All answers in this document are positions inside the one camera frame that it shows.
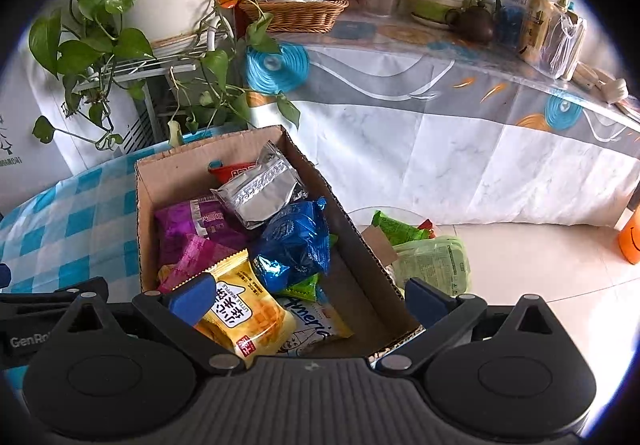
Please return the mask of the marble pattern tablecloth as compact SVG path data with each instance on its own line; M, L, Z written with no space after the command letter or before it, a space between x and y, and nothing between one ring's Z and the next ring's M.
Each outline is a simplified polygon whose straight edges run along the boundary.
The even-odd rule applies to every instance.
M257 126L281 124L348 211L442 224L612 226L639 190L639 124L507 50L348 12L246 54Z

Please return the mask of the pink snack packet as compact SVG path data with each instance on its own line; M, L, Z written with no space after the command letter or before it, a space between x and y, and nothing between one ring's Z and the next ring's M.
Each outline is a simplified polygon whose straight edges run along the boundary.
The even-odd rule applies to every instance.
M160 268L157 275L160 282L158 290L168 293L232 254L235 254L235 249L198 235L189 235L177 263Z

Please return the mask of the red snack bag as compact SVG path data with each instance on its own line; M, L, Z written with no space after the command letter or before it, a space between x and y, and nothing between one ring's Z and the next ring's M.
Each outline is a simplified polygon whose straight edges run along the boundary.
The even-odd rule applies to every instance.
M220 160L214 160L207 165L207 172L214 176L219 185L224 185L230 179L254 168L254 166L254 162L223 164Z

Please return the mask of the blue checkered tablecloth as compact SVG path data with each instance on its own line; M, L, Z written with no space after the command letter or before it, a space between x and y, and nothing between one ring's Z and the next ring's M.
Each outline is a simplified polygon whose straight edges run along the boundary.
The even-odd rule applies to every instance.
M1 221L3 293L44 293L102 277L111 301L141 291L136 163L167 142L108 160L17 206Z

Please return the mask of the pothos plant white pot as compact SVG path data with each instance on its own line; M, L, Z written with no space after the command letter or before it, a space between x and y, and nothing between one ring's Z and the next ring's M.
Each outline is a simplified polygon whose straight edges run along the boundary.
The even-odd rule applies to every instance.
M234 61L244 47L260 54L280 53L279 43L267 31L271 15L252 21L239 4L223 9L217 0L67 0L66 10L35 20L27 43L36 63L60 81L65 116L78 116L96 129L98 133L89 136L96 150L113 150L124 141L112 119L111 93L116 87L107 95L111 118L103 120L101 107L73 92L74 84L112 60L156 59L169 47L185 46L212 15L226 17L233 28Z

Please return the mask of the golden bottle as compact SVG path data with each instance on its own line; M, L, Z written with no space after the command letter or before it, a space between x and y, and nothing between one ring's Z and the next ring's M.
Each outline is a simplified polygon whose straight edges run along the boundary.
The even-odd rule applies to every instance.
M528 0L518 41L518 56L527 64L536 66L540 61L553 15L554 6L549 0Z

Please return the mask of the blue snack bag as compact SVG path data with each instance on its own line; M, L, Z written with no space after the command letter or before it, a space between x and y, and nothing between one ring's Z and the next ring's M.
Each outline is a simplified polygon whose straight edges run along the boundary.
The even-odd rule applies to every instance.
M326 199L290 203L267 224L250 247L250 264L270 293L330 271L330 230Z

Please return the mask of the wicker basket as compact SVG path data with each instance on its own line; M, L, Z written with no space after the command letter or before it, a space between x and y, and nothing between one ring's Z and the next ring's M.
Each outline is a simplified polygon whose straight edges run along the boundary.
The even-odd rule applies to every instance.
M269 33L328 33L349 1L255 3L242 0L239 6L252 21L262 14L270 14Z

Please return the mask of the silver foil snack packet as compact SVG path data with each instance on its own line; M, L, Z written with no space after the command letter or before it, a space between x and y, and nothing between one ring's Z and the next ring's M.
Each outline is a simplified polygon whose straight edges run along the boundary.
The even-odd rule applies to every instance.
M213 189L212 194L247 229L265 224L285 206L308 196L294 166L272 142L262 147L253 168Z

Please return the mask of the orange smiley toy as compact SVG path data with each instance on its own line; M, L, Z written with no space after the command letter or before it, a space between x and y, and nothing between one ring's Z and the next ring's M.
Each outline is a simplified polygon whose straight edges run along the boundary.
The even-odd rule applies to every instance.
M640 263L640 208L632 212L617 237L623 257L632 265Z

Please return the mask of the white refrigerator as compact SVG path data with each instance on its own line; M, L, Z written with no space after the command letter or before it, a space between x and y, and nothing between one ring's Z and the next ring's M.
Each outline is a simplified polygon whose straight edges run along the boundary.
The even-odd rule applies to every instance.
M64 90L36 63L23 33L1 71L1 213L106 157L66 120Z

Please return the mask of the green snack bag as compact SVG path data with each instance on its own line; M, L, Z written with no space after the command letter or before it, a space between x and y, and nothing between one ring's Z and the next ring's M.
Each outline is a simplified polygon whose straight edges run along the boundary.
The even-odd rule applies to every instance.
M430 220L412 226L381 210L374 212L371 225L381 229L395 252L385 269L401 292L412 278L450 297L471 291L471 267L460 238L436 236Z

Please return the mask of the brown clay teapot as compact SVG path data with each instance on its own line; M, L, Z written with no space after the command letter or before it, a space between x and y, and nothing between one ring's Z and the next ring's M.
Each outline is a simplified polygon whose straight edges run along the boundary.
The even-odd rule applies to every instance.
M449 9L445 21L452 30L468 41L487 44L494 39L495 20L484 6Z

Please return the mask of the white metal plant stand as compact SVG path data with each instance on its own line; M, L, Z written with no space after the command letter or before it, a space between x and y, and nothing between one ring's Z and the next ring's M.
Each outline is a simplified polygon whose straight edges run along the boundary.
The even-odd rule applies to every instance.
M124 90L145 103L154 135L164 134L177 147L206 132L226 134L247 126L246 95L234 85L235 57L230 22L212 15L189 44L169 47L156 59L112 60L72 91L100 106L108 120L108 93L112 87Z

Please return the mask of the purple snack bag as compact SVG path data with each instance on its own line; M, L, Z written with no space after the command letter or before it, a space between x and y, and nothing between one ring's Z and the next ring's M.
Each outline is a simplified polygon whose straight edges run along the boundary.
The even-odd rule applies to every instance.
M177 264L189 236L198 236L228 247L243 250L250 233L212 194L166 206L154 213L160 245L160 265Z

